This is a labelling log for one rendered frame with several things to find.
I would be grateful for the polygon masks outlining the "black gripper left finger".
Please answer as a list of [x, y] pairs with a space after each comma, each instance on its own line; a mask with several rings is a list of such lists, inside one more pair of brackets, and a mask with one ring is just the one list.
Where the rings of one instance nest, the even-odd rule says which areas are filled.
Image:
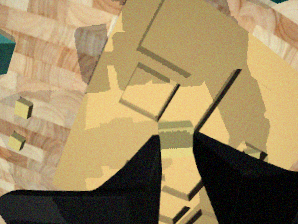
[[158, 224], [160, 136], [153, 135], [116, 175], [93, 190], [12, 190], [0, 197], [7, 224]]

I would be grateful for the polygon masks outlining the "teal square block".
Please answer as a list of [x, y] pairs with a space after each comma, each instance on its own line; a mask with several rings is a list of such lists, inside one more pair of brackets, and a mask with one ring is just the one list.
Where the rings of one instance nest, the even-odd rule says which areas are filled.
[[0, 75], [7, 73], [9, 63], [11, 63], [12, 53], [15, 51], [15, 41], [0, 35]]

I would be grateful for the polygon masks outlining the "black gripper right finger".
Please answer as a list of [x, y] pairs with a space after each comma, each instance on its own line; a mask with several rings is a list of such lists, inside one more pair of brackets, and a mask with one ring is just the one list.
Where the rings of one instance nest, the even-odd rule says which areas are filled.
[[298, 224], [298, 172], [194, 132], [192, 152], [218, 224]]

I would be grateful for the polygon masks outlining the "yellow cube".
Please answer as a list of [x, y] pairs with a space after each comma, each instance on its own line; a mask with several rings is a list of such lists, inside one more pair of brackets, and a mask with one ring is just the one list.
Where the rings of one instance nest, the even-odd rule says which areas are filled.
[[257, 148], [246, 149], [246, 151], [242, 152], [247, 153], [247, 155], [253, 156], [254, 159], [259, 159], [259, 156], [261, 156], [261, 152], [259, 152]]
[[12, 147], [13, 149], [16, 149], [17, 152], [20, 152], [24, 147], [25, 137], [15, 132], [13, 132], [12, 135], [9, 135], [9, 137], [11, 137], [8, 141], [9, 147]]
[[32, 116], [33, 104], [29, 103], [29, 101], [25, 101], [24, 99], [16, 100], [15, 112], [16, 115], [23, 117], [23, 119], [28, 120], [29, 117]]
[[161, 121], [158, 123], [158, 136], [161, 140], [161, 159], [182, 159], [182, 157], [193, 156], [192, 120]]

